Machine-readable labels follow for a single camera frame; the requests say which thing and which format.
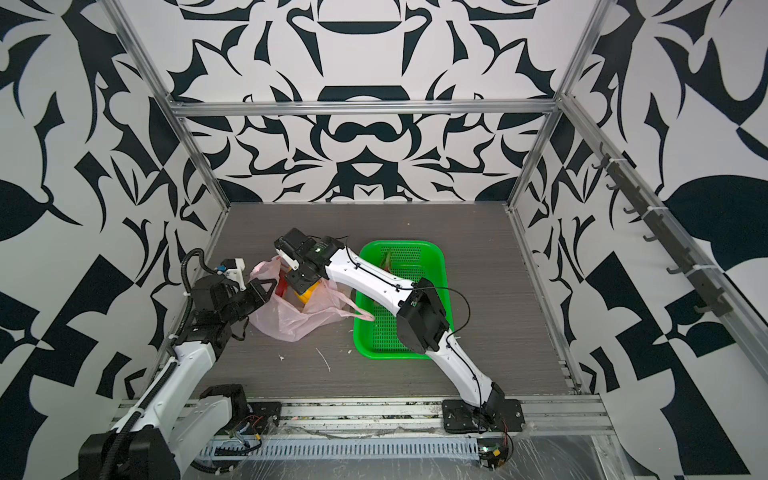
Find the yellow banana bunch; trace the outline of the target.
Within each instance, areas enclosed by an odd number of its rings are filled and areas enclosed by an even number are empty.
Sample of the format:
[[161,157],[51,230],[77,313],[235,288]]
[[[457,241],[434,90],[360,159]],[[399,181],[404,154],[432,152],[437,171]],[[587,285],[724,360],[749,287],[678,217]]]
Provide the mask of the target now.
[[295,291],[294,294],[297,297],[297,299],[303,304],[306,305],[310,299],[312,298],[314,292],[317,290],[317,288],[321,285],[320,282],[316,282],[312,286],[308,287],[303,293],[299,293],[298,291]]

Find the pink plastic bag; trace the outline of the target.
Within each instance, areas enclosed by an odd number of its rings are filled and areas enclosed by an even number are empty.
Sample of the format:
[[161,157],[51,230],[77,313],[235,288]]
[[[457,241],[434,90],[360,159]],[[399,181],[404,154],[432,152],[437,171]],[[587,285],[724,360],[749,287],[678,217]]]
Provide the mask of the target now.
[[373,322],[374,315],[356,305],[351,291],[347,285],[321,280],[302,303],[288,287],[282,296],[274,293],[248,321],[261,333],[285,342],[297,342],[319,327],[348,318]]

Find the green plastic basket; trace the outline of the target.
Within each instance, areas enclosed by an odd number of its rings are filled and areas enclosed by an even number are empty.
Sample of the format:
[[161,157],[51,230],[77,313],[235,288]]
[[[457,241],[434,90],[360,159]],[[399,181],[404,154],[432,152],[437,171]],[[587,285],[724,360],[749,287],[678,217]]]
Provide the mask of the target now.
[[[446,262],[442,250],[422,240],[377,240],[365,245],[359,256],[373,266],[408,282],[422,278],[437,288],[446,309],[446,318],[454,324]],[[395,316],[382,305],[358,292],[355,304],[374,316],[372,321],[356,319],[352,330],[356,350],[371,360],[425,360],[403,345],[396,329]]]

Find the pink dragon fruit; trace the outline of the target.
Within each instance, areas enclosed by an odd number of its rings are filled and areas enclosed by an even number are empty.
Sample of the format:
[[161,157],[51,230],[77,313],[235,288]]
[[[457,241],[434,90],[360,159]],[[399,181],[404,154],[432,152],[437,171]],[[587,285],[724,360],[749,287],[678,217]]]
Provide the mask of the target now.
[[388,273],[393,273],[398,264],[397,255],[393,251],[387,251],[381,260],[380,268]]

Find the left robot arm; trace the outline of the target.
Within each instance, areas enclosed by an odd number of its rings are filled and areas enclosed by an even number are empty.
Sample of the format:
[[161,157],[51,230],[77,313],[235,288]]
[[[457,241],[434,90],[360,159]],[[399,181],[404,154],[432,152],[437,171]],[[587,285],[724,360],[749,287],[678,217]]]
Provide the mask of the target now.
[[234,324],[265,306],[278,283],[248,283],[222,273],[200,278],[186,293],[170,357],[138,402],[78,453],[80,479],[179,479],[212,437],[248,413],[242,386],[210,388],[185,420],[190,396],[233,336]]

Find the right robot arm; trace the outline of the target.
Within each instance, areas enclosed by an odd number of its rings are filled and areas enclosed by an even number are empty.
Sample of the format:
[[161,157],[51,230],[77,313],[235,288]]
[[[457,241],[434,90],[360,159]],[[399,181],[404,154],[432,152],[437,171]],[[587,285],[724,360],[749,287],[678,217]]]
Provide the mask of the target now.
[[459,345],[439,297],[441,286],[426,278],[403,279],[362,259],[339,239],[308,236],[296,228],[275,240],[274,247],[290,267],[286,280],[296,292],[327,280],[371,298],[395,316],[399,341],[432,359],[473,413],[487,422],[498,420],[504,391]]

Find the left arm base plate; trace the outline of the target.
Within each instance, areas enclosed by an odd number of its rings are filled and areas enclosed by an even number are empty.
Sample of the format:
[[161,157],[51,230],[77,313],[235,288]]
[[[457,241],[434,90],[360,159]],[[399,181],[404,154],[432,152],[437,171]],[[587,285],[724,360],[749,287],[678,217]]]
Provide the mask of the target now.
[[227,428],[234,436],[262,435],[280,426],[282,403],[279,401],[249,402],[246,411],[236,416],[237,422]]

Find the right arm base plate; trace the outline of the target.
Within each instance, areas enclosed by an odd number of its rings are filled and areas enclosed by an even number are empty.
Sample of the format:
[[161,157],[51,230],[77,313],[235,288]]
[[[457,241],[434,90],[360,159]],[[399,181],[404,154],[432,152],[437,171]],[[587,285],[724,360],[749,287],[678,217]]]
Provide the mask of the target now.
[[462,400],[443,400],[441,413],[442,427],[449,434],[517,433],[526,423],[522,405],[516,399],[505,399],[491,414]]

